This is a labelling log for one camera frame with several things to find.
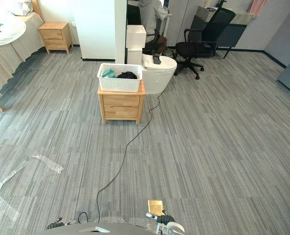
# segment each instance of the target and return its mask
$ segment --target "person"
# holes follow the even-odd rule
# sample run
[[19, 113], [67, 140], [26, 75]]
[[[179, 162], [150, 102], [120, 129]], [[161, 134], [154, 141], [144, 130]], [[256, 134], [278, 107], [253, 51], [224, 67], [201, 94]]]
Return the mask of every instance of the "person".
[[[139, 11], [141, 22], [145, 27], [147, 34], [154, 34], [156, 29], [156, 19], [163, 20], [168, 10], [162, 7], [159, 0], [139, 0]], [[146, 38], [146, 47], [155, 49], [155, 53], [162, 53], [166, 50], [167, 39], [163, 36], [148, 36]]]

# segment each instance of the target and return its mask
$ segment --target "bed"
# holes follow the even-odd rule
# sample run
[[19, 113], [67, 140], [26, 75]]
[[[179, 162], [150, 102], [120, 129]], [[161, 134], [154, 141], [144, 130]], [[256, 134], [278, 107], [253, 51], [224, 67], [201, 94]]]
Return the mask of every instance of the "bed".
[[32, 3], [33, 12], [30, 15], [16, 16], [25, 22], [25, 32], [11, 43], [0, 46], [0, 90], [22, 62], [44, 46], [38, 32], [38, 27], [43, 24], [42, 13], [37, 0], [32, 0]]

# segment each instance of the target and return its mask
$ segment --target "plastic wrap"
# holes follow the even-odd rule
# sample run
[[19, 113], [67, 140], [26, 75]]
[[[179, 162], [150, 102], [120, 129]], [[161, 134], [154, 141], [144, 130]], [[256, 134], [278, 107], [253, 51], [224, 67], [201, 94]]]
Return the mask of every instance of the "plastic wrap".
[[[63, 167], [60, 166], [59, 164], [56, 164], [55, 162], [53, 162], [52, 160], [50, 160], [49, 158], [46, 158], [42, 155], [39, 156], [32, 156], [31, 158], [36, 158], [42, 162], [44, 162], [47, 167], [49, 167], [51, 170], [56, 171], [58, 174], [61, 173], [61, 171], [63, 170]], [[8, 182], [8, 180], [10, 180], [15, 174], [17, 174], [19, 171], [21, 171], [23, 168], [25, 168], [28, 165], [29, 161], [23, 161], [21, 162], [1, 183], [0, 183], [0, 190], [2, 188], [2, 186]], [[0, 197], [0, 210], [1, 212], [3, 212], [4, 214], [6, 214], [12, 221], [16, 221], [19, 216], [20, 213], [15, 210], [12, 206], [10, 206], [2, 197]]]
[[[97, 223], [98, 220], [89, 221], [89, 222]], [[143, 229], [147, 229], [153, 232], [156, 231], [156, 226], [157, 226], [157, 222], [152, 219], [147, 218], [146, 215], [144, 215], [143, 218], [129, 218], [128, 221], [118, 216], [101, 217], [100, 223], [124, 223], [124, 224], [128, 223], [128, 224], [132, 224], [134, 226], [138, 226], [138, 227], [141, 227]]]

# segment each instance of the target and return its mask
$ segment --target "toilet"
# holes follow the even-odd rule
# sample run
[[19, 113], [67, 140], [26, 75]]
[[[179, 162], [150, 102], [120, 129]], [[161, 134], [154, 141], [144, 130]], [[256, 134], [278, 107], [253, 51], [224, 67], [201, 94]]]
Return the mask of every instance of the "toilet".
[[146, 94], [163, 92], [173, 76], [177, 63], [167, 56], [160, 56], [161, 64], [154, 64], [152, 55], [142, 54], [142, 73]]

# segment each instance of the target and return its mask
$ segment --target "black office chair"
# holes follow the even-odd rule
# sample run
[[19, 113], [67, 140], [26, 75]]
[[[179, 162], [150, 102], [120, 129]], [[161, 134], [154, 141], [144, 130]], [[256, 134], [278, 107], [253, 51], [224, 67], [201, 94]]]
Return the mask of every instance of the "black office chair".
[[138, 6], [127, 5], [127, 24], [141, 25], [140, 10]]
[[203, 65], [191, 62], [192, 58], [213, 57], [216, 54], [218, 38], [235, 16], [236, 14], [233, 11], [218, 8], [203, 30], [193, 28], [184, 30], [185, 42], [176, 44], [176, 55], [174, 59], [179, 54], [185, 58], [185, 61], [177, 61], [178, 68], [174, 75], [177, 76], [183, 68], [190, 68], [196, 74], [196, 79], [199, 79], [199, 74], [195, 67], [200, 67], [201, 71], [204, 71], [204, 67]]

